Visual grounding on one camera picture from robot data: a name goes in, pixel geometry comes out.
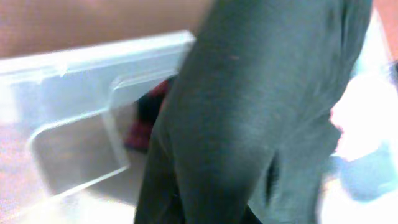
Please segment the black pants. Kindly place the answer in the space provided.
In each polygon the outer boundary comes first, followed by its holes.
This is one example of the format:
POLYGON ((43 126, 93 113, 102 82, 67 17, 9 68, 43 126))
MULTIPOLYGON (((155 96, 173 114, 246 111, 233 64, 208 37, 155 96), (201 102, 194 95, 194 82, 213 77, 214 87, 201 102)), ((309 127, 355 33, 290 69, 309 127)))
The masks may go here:
POLYGON ((317 222, 366 0, 217 0, 155 122, 136 223, 317 222))

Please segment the red navy plaid shirt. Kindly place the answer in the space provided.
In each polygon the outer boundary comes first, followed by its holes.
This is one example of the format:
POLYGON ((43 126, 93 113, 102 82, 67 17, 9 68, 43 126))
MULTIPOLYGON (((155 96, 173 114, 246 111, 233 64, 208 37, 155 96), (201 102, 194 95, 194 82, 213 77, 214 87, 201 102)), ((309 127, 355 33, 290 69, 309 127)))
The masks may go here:
POLYGON ((173 76, 164 80, 138 99, 133 124, 124 140, 128 150, 148 151, 152 129, 175 79, 176 76, 173 76))

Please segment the clear plastic storage bin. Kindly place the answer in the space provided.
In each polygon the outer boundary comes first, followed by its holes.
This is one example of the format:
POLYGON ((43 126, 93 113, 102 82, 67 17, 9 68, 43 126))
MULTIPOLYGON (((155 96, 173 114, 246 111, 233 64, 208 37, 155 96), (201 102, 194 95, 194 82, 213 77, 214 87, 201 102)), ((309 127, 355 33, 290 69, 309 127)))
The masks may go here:
POLYGON ((129 167, 116 110, 178 72, 177 31, 1 60, 1 222, 129 167))

